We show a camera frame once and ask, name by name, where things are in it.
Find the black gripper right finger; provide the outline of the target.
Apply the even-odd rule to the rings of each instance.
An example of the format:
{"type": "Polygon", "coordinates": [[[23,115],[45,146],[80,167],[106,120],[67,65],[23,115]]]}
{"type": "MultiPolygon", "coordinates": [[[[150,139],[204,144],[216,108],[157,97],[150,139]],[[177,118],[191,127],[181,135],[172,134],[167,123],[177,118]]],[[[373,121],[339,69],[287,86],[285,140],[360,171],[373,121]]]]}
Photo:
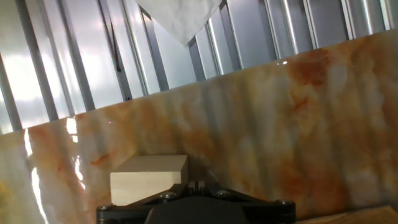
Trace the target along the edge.
{"type": "Polygon", "coordinates": [[[198,183],[200,196],[237,206],[248,223],[296,223],[296,204],[291,200],[265,201],[222,187],[217,183],[198,183]]]}

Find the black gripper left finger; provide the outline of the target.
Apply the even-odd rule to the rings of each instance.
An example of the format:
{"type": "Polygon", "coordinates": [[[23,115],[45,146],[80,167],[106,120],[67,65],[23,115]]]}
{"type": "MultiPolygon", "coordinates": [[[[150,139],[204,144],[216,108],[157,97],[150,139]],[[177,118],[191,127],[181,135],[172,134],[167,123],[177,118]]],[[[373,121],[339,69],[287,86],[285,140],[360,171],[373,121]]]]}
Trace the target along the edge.
{"type": "Polygon", "coordinates": [[[196,189],[196,182],[173,184],[171,188],[163,192],[128,205],[115,205],[113,203],[100,205],[96,209],[96,224],[127,223],[129,221],[144,223],[150,211],[156,206],[193,196],[196,189]]]}

